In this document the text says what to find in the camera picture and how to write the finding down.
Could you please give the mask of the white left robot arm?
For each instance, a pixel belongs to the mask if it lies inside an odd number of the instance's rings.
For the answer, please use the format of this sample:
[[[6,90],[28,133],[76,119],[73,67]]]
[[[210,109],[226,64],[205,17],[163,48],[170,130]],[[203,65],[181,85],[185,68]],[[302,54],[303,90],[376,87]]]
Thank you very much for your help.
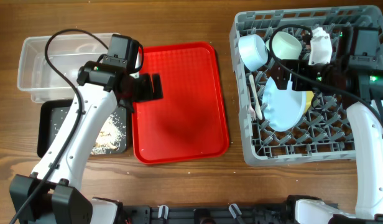
[[[71,108],[48,151],[28,176],[17,175],[10,195],[19,223],[126,223],[123,204],[87,199],[80,191],[86,162],[104,123],[122,106],[163,97],[160,77],[141,73],[143,46],[114,34],[107,53],[79,69]]]

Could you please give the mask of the white plastic fork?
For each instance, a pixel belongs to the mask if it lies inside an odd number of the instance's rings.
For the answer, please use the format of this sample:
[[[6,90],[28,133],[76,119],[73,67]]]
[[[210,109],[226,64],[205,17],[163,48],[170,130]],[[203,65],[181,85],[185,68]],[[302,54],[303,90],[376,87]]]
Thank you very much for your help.
[[[249,87],[247,87],[247,97],[248,97],[248,102],[249,102],[248,112],[251,115],[252,121],[255,121],[256,120],[256,112],[255,112],[254,108],[252,107]]]

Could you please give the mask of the yellow plastic cup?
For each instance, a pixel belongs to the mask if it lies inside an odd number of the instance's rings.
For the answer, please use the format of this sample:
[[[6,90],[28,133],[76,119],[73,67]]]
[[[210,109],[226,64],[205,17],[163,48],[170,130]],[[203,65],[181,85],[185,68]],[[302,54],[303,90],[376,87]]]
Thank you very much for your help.
[[[313,97],[314,97],[314,93],[312,91],[306,91],[306,102],[305,102],[304,113],[306,113],[311,107],[311,101]]]

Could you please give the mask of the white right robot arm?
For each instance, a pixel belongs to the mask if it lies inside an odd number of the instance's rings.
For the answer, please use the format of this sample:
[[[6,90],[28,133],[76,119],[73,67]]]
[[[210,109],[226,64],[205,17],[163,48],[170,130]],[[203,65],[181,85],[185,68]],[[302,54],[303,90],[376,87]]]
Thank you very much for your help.
[[[308,60],[282,59],[274,39],[286,29],[280,26],[269,39],[269,53],[279,66],[275,83],[285,87],[289,80],[297,91],[319,89],[340,95],[351,125],[358,173],[355,213],[350,215],[326,203],[302,198],[293,208],[297,223],[383,223],[383,70],[376,68],[379,30],[373,27],[342,27],[338,45],[321,27],[303,29],[310,46]]]

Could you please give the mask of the mint green bowl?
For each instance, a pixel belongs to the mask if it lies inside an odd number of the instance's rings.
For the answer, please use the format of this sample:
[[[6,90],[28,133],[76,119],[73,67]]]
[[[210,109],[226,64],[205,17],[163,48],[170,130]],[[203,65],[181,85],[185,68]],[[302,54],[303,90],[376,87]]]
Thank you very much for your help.
[[[272,48],[276,57],[281,60],[298,60],[302,51],[302,45],[298,39],[282,31],[274,36]]]

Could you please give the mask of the light blue plate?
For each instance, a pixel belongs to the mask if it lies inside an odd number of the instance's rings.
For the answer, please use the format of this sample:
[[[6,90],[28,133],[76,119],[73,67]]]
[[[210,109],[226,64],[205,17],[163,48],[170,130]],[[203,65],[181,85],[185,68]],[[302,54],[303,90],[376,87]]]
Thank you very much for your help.
[[[285,90],[280,90],[275,80],[270,77],[264,88],[262,105],[264,118],[269,126],[278,132],[294,127],[305,114],[307,93],[292,90],[292,82],[288,81]]]

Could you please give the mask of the rice and food scraps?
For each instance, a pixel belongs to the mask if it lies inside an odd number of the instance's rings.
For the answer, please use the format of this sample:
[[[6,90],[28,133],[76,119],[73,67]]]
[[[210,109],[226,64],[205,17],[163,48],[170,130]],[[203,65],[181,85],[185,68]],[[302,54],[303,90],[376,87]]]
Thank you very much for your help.
[[[103,124],[91,155],[120,154],[127,149],[127,118],[125,112],[114,112]]]

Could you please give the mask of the light blue bowl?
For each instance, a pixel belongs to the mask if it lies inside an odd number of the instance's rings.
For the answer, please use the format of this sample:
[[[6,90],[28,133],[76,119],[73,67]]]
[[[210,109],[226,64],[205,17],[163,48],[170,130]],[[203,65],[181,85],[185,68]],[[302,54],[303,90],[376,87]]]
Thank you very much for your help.
[[[268,53],[263,39],[257,34],[240,37],[238,40],[239,54],[244,65],[255,71],[268,61]]]

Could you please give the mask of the white plastic spoon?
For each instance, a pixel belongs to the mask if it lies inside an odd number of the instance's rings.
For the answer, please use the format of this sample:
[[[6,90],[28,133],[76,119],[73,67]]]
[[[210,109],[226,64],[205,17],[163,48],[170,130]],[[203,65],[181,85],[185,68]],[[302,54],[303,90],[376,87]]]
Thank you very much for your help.
[[[259,104],[259,99],[258,99],[256,85],[255,85],[255,81],[254,81],[254,76],[253,75],[249,75],[249,82],[250,82],[252,94],[253,94],[253,97],[254,97],[254,102],[255,102],[254,110],[256,112],[256,116],[257,116],[257,118],[259,120],[262,120],[263,119],[263,115],[262,115],[262,111],[261,111],[261,106]]]

